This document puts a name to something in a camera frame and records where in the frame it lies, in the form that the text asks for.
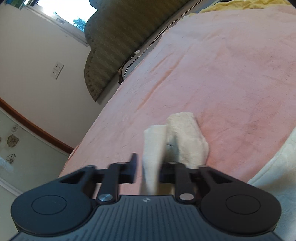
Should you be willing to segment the cream white pants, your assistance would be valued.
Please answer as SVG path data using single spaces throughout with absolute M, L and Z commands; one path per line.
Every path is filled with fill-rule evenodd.
M 206 162 L 208 153 L 209 145 L 193 113 L 171 114 L 165 125 L 150 126 L 144 131 L 140 194 L 171 194 L 172 185 L 159 182 L 161 164 L 173 161 L 196 169 Z M 278 199 L 282 214 L 275 233 L 283 240 L 295 240 L 295 131 L 248 184 Z

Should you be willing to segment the bedroom window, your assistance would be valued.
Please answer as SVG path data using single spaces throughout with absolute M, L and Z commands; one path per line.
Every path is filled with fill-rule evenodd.
M 97 12 L 97 9 L 86 0 L 25 1 L 24 5 L 50 17 L 63 27 L 74 26 L 82 32 L 86 22 Z

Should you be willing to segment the grey pillow at headboard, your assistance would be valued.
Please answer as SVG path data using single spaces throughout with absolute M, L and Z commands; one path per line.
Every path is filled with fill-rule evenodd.
M 163 24 L 155 33 L 153 33 L 149 39 L 139 47 L 138 50 L 136 50 L 125 62 L 123 65 L 119 68 L 118 74 L 119 79 L 118 83 L 121 85 L 125 79 L 132 73 L 132 71 L 138 66 L 141 61 L 148 55 L 152 49 L 156 46 L 158 41 L 160 40 L 163 33 L 168 30 L 170 27 L 174 26 L 178 20 L 166 22 Z

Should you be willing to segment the pink bed blanket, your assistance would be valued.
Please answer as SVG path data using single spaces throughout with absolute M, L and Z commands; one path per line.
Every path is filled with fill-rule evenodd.
M 180 112 L 194 115 L 208 166 L 255 184 L 295 133 L 295 8 L 180 20 L 118 88 L 61 175 L 142 157 L 145 129 Z

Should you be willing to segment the green striped headboard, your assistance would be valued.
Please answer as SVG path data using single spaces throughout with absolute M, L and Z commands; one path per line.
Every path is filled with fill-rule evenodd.
M 186 3 L 184 0 L 90 1 L 97 11 L 84 29 L 91 48 L 84 78 L 93 100 L 100 97 L 124 62 Z

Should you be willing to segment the yellow sheet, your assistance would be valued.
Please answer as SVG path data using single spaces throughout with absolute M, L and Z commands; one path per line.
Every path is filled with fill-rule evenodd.
M 216 1 L 198 13 L 267 8 L 277 9 L 283 13 L 292 13 L 295 15 L 295 6 L 292 5 L 291 1 Z

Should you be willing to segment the brown wooden door frame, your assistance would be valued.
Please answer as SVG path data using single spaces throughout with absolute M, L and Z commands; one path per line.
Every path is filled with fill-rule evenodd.
M 28 128 L 31 132 L 36 134 L 37 136 L 41 137 L 43 140 L 47 141 L 48 143 L 54 145 L 58 149 L 71 154 L 74 150 L 71 146 L 61 142 L 57 138 L 53 137 L 49 133 L 45 132 L 41 128 L 39 128 L 37 125 L 29 121 L 27 118 L 22 116 L 20 113 L 18 113 L 14 108 L 12 108 L 9 104 L 7 104 L 2 98 L 1 98 L 1 108 L 8 113 L 12 118 L 14 118 L 16 121 L 18 121 L 20 124 L 22 124 L 24 127 Z

